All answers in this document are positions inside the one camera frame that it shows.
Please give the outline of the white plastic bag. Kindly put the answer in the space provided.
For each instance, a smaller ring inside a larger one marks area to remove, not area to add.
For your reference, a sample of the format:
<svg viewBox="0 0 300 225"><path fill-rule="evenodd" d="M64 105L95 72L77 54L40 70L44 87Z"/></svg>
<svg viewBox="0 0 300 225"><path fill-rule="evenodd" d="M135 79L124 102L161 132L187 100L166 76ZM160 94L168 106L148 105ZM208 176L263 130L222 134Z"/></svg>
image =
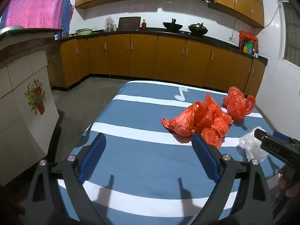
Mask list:
<svg viewBox="0 0 300 225"><path fill-rule="evenodd" d="M261 141L254 136L257 129L264 131L262 127L253 128L249 133L239 139L238 145L245 150L248 161L257 159L259 162L262 162L267 158L268 153L260 148Z"/></svg>

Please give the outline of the red plastic bag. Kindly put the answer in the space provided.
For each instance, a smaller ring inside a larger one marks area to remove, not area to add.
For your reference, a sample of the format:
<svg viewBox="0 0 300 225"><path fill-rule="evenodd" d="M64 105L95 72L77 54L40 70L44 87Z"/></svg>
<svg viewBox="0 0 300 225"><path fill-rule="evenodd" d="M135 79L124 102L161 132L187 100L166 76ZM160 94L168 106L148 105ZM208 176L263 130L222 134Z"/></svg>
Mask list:
<svg viewBox="0 0 300 225"><path fill-rule="evenodd" d="M234 121L241 122L246 115L252 113L255 107L255 97L248 95L245 99L239 88L231 86L228 95L223 98L223 105Z"/></svg>
<svg viewBox="0 0 300 225"><path fill-rule="evenodd" d="M161 122L166 129L183 137L200 133L207 144L219 149L233 119L210 94L206 94L204 102L194 102L176 118L162 118Z"/></svg>

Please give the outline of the lower wooden kitchen cabinets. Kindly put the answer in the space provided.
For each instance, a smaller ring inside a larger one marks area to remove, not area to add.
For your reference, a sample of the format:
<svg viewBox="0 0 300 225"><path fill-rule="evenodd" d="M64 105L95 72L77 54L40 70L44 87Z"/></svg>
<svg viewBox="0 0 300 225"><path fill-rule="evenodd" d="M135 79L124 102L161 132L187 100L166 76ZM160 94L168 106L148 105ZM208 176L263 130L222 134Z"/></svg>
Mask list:
<svg viewBox="0 0 300 225"><path fill-rule="evenodd" d="M257 95L268 60L219 40L165 31L97 33L46 50L50 85L70 90L91 76L151 79Z"/></svg>

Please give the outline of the tiled counter with flower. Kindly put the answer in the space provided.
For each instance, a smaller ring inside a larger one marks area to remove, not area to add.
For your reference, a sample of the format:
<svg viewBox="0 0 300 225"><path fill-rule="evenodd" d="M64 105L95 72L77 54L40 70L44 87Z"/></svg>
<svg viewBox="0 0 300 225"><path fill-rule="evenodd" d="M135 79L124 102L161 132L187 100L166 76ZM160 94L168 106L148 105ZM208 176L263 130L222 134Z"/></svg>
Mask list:
<svg viewBox="0 0 300 225"><path fill-rule="evenodd" d="M47 72L54 28L1 30L1 186L48 154L59 119Z"/></svg>

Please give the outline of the blue striped table cloth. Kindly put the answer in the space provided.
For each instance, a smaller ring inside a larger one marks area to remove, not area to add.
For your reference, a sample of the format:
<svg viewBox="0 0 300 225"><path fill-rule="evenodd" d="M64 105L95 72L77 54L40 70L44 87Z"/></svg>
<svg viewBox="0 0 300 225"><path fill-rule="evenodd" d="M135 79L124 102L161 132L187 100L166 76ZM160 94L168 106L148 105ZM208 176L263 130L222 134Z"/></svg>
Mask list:
<svg viewBox="0 0 300 225"><path fill-rule="evenodd" d="M63 115L56 160L99 133L105 150L84 188L107 224L191 224L214 188L191 145L163 127L207 90L156 81L91 78L54 92Z"/></svg>

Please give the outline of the red bag with bottles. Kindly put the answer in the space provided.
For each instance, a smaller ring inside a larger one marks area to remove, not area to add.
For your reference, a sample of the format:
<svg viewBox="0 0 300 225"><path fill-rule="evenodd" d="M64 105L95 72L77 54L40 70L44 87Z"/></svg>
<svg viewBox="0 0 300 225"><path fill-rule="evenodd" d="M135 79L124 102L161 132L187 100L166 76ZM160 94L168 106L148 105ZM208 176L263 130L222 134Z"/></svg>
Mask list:
<svg viewBox="0 0 300 225"><path fill-rule="evenodd" d="M240 31L239 32L239 49L244 53L254 55L258 54L258 38L253 33Z"/></svg>

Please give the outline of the barred window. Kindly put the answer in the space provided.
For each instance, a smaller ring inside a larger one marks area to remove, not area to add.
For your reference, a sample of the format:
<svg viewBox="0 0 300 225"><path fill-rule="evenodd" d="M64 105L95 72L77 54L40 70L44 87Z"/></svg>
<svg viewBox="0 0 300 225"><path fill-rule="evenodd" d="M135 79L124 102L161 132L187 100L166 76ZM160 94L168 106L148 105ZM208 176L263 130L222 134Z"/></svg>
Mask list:
<svg viewBox="0 0 300 225"><path fill-rule="evenodd" d="M299 16L289 0L278 0L281 22L280 57L299 68Z"/></svg>

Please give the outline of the black lidded wok right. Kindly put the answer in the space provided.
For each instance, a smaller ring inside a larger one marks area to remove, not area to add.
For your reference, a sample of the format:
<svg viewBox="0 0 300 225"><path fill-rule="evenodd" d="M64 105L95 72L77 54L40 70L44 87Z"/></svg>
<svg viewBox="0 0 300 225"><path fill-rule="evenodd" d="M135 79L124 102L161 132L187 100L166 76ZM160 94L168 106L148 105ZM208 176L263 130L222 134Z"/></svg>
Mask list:
<svg viewBox="0 0 300 225"><path fill-rule="evenodd" d="M191 34L195 36L203 36L208 32L208 29L203 25L203 23L190 24L188 28Z"/></svg>

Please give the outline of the black wok left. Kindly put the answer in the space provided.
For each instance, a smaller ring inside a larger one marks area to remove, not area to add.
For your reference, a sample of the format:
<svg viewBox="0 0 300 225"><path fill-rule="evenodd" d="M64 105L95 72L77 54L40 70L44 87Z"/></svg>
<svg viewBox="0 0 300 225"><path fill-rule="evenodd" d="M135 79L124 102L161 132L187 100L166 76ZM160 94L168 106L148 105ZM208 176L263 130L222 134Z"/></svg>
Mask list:
<svg viewBox="0 0 300 225"><path fill-rule="evenodd" d="M171 20L172 20L171 22L163 22L163 26L168 31L170 31L170 32L177 32L177 31L179 31L183 27L183 25L176 23L176 19L175 18L172 18Z"/></svg>

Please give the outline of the green pot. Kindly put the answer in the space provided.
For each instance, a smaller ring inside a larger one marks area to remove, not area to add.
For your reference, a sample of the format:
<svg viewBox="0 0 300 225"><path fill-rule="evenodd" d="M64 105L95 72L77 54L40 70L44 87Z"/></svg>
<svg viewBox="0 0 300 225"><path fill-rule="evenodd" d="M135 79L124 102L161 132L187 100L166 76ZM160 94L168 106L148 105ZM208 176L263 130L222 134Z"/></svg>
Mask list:
<svg viewBox="0 0 300 225"><path fill-rule="evenodd" d="M91 28L82 28L75 31L77 36L87 36L92 34L93 29Z"/></svg>

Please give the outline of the red bottle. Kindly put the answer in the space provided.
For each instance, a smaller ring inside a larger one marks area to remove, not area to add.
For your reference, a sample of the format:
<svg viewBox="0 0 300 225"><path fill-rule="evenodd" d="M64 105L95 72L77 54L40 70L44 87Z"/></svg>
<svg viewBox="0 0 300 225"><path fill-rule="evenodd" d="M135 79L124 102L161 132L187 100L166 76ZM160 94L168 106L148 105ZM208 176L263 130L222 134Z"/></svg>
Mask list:
<svg viewBox="0 0 300 225"><path fill-rule="evenodd" d="M144 19L142 24L141 24L141 30L145 31L146 30L146 20Z"/></svg>

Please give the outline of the clear jar on counter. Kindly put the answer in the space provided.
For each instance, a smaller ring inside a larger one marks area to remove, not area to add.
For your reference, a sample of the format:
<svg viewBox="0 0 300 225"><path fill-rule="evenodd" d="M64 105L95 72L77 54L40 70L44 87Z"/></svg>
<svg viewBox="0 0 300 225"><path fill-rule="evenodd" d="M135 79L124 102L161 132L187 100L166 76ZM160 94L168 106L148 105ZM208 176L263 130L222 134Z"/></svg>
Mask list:
<svg viewBox="0 0 300 225"><path fill-rule="evenodd" d="M108 17L105 19L105 32L113 32L114 31L114 20L112 17Z"/></svg>

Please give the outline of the dark cutting board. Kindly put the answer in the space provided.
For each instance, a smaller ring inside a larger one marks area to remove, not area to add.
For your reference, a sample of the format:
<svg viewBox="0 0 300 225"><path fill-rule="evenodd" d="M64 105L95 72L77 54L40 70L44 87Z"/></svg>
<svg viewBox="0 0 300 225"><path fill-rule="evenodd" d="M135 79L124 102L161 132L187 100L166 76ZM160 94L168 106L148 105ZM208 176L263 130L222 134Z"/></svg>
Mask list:
<svg viewBox="0 0 300 225"><path fill-rule="evenodd" d="M133 17L120 17L118 21L118 32L131 32L131 31L139 31L141 24L141 17L133 16Z"/></svg>

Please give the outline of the pink blue curtain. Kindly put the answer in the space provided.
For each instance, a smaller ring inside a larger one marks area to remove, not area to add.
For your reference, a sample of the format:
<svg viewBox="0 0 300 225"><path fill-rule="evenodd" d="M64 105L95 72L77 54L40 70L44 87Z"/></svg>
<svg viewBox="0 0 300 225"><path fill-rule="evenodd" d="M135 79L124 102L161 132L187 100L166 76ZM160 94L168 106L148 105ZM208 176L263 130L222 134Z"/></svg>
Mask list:
<svg viewBox="0 0 300 225"><path fill-rule="evenodd" d="M70 31L74 6L70 0L11 0L1 15L1 28L62 29Z"/></svg>

